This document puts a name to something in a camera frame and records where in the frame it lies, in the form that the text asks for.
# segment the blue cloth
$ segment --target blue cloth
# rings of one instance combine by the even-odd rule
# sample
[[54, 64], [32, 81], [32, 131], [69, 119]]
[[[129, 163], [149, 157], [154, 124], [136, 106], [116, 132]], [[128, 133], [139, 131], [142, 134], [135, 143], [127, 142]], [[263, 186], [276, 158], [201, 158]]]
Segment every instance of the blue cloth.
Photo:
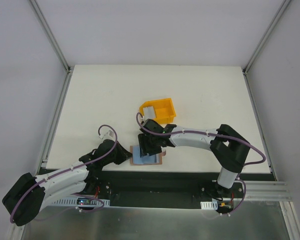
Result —
[[137, 164], [137, 165], [158, 163], [157, 155], [152, 155], [152, 156], [147, 155], [147, 156], [140, 157], [140, 147], [139, 146], [132, 147], [132, 161], [133, 161], [133, 164]]

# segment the yellow bin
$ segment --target yellow bin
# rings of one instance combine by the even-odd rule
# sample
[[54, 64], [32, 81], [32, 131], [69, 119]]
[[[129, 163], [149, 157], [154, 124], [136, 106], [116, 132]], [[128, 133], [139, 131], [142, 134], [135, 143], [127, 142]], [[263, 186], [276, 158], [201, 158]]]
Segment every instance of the yellow bin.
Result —
[[164, 98], [160, 100], [146, 101], [139, 108], [139, 111], [144, 115], [144, 108], [153, 107], [155, 113], [155, 120], [158, 124], [170, 124], [176, 117], [176, 112], [171, 98]]

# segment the gray wall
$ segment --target gray wall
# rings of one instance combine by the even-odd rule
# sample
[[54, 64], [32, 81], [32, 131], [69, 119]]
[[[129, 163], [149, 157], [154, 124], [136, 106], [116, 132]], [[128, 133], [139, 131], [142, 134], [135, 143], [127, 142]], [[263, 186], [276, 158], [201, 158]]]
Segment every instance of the gray wall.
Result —
[[283, 0], [38, 0], [69, 64], [244, 67]]
[[300, 0], [292, 1], [248, 74], [270, 156], [300, 220]]
[[34, 173], [65, 71], [26, 0], [0, 0], [0, 240], [9, 223], [2, 198]]

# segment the white table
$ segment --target white table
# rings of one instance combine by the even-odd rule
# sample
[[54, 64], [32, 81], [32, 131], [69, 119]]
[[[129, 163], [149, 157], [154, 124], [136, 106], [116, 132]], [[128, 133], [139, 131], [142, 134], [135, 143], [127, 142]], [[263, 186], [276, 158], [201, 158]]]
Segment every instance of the white table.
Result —
[[[228, 124], [264, 152], [240, 67], [159, 65], [76, 65], [65, 97], [47, 168], [68, 167], [96, 148], [101, 124], [111, 125], [129, 150], [138, 144], [135, 117], [149, 100], [172, 98], [174, 124], [195, 129]], [[261, 157], [250, 150], [246, 162]], [[212, 152], [167, 148], [162, 165], [109, 164], [104, 171], [219, 172]], [[268, 163], [247, 166], [244, 173], [269, 173]]]

